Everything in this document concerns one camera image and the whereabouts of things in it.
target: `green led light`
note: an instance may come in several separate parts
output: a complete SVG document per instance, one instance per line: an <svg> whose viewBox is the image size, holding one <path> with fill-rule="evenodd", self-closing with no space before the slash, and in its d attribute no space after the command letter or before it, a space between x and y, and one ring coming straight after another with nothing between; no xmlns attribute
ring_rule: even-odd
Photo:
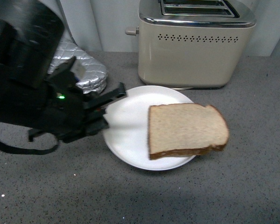
<svg viewBox="0 0 280 224"><path fill-rule="evenodd" d="M58 99L65 99L65 96L64 95L61 95L59 97L57 97Z"/></svg>

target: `gray countertop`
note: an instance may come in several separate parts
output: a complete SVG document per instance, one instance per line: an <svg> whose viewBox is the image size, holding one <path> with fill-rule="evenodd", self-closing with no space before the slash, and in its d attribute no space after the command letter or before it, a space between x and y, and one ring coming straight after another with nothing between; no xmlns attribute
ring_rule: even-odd
<svg viewBox="0 0 280 224"><path fill-rule="evenodd" d="M91 55L109 70L105 92L144 85L137 53ZM44 156L0 152L0 224L280 224L280 59L243 57L225 87L181 93L222 112L230 128L223 152L168 171L124 163L102 133ZM48 135L27 143L26 130L0 123L0 139L53 144Z"/></svg>

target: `toaster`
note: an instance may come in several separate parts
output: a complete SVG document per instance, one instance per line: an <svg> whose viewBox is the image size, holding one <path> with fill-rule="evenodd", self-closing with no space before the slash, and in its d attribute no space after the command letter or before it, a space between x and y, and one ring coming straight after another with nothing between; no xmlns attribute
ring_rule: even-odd
<svg viewBox="0 0 280 224"><path fill-rule="evenodd" d="M222 87L256 25L236 0L140 0L138 73L146 84Z"/></svg>

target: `white wall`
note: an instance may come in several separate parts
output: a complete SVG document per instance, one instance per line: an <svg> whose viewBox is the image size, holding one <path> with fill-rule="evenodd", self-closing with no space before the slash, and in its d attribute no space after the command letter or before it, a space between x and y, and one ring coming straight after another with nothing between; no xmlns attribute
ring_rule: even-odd
<svg viewBox="0 0 280 224"><path fill-rule="evenodd" d="M126 27L137 27L140 0L90 0L104 51L138 51L138 37Z"/></svg>
<svg viewBox="0 0 280 224"><path fill-rule="evenodd" d="M138 51L138 37L127 36L126 27L139 24L140 0L40 0L62 17L60 1L76 43L84 50ZM280 0L239 0L257 19L244 51L250 56L280 56Z"/></svg>

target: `white bread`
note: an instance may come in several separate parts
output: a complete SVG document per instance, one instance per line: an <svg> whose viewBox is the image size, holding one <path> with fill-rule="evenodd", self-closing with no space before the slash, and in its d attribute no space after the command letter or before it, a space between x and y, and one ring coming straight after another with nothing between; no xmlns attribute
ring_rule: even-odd
<svg viewBox="0 0 280 224"><path fill-rule="evenodd" d="M213 106L170 104L149 107L148 145L151 160L222 151L229 130Z"/></svg>

